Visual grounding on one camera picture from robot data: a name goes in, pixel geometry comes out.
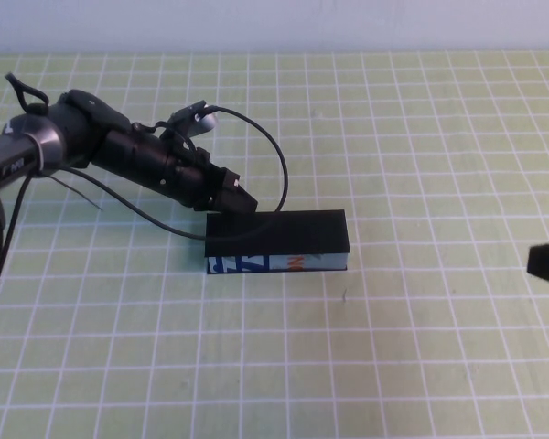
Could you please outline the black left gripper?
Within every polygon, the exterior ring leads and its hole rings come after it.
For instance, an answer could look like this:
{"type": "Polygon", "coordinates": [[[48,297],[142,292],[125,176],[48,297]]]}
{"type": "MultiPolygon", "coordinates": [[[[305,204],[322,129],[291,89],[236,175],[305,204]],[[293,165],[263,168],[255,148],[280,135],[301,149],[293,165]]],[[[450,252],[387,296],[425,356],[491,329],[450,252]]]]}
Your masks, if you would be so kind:
{"type": "Polygon", "coordinates": [[[195,211],[230,214],[253,213],[258,200],[241,183],[239,174],[210,161],[202,148],[185,147],[184,141],[166,137],[166,178],[169,194],[179,203],[195,211]]]}

